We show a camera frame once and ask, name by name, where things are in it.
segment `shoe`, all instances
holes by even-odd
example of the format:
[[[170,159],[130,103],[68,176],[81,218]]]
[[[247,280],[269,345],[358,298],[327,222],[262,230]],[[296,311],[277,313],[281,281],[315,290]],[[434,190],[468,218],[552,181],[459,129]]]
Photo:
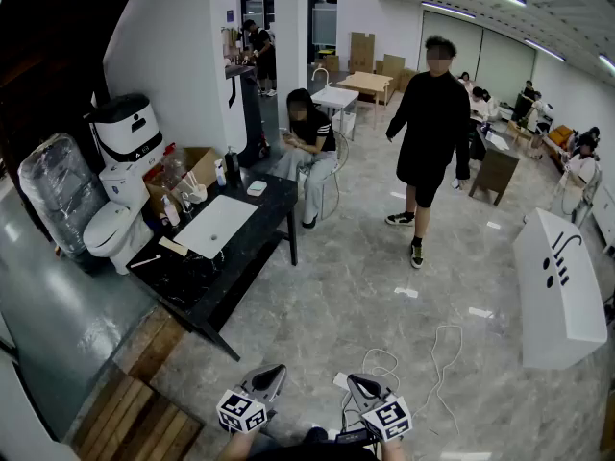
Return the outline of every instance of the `shoe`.
[[[314,217],[314,220],[312,220],[309,224],[306,224],[305,222],[302,222],[301,225],[304,226],[306,229],[314,229],[314,227],[316,227],[316,219],[318,218],[318,213],[316,213],[316,216]]]
[[[397,215],[389,215],[384,219],[384,222],[391,226],[407,226],[412,227],[414,225],[414,217],[409,219],[406,213],[398,213]]]
[[[301,444],[319,444],[327,442],[328,440],[329,435],[327,434],[327,430],[325,430],[322,426],[315,426],[309,430],[306,438]]]
[[[417,270],[423,266],[423,246],[410,244],[410,264]]]

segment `long hair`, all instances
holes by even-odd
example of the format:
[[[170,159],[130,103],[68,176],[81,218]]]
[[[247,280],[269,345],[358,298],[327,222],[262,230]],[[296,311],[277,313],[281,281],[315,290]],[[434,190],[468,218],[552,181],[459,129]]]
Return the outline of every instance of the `long hair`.
[[[290,117],[290,103],[300,103],[303,104],[307,111],[307,121],[310,121],[316,114],[320,111],[314,105],[314,102],[311,100],[311,96],[309,92],[304,88],[296,88],[291,91],[286,97],[286,110],[288,111],[288,123],[292,123],[292,118]]]

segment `white sink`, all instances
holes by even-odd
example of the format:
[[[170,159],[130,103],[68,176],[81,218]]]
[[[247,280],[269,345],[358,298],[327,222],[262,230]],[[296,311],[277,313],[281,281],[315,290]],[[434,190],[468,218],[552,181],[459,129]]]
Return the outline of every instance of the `white sink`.
[[[605,343],[600,288],[577,226],[537,208],[513,250],[521,287],[524,366],[566,369]]]
[[[194,253],[214,259],[257,208],[219,195],[173,240]]]

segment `white toilet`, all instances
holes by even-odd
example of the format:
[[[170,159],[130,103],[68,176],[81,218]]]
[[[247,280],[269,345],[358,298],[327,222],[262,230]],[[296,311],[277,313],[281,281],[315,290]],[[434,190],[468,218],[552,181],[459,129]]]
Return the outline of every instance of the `white toilet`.
[[[150,195],[133,162],[107,166],[99,178],[110,201],[87,224],[84,242],[92,255],[108,257],[117,273],[127,275],[126,265],[153,236],[141,215]]]

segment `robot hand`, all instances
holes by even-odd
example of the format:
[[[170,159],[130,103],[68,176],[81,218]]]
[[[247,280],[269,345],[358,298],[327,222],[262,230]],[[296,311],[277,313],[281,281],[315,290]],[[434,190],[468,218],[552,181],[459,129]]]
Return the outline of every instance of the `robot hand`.
[[[286,366],[266,365],[250,371],[218,402],[218,419],[224,427],[248,433],[271,420],[271,409],[286,380]]]
[[[348,387],[365,428],[385,442],[412,429],[403,397],[395,396],[384,377],[350,374]]]

